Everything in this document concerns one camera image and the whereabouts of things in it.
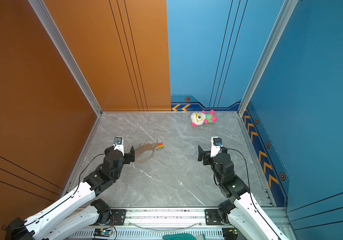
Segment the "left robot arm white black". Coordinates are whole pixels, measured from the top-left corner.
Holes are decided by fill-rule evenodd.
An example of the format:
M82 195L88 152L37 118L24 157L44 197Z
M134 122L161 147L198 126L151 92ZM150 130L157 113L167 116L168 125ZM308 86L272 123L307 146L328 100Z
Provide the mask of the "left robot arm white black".
M125 153L115 144L104 152L103 163L77 187L46 209L6 227L7 240L64 240L92 224L112 224L111 208L97 197L119 179L125 164L135 161L135 149Z

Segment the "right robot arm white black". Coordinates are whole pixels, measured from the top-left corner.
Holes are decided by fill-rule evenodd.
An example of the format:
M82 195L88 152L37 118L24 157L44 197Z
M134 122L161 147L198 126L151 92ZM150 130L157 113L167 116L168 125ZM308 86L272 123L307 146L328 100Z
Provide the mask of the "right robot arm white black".
M250 187L235 174L227 151L223 146L212 146L210 151L198 146L197 160L211 167L217 186L227 197L218 205L220 220L234 226L248 240L287 240L288 237L257 203Z

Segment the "metal key holder with rings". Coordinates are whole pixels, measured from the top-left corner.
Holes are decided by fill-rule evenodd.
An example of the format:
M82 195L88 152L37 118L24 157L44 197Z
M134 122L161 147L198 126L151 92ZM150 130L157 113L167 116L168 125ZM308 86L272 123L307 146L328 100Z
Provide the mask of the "metal key holder with rings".
M134 148L135 162L145 163L148 160L152 159L157 150L158 145L159 145L159 142L156 141L156 142L145 142L136 146Z

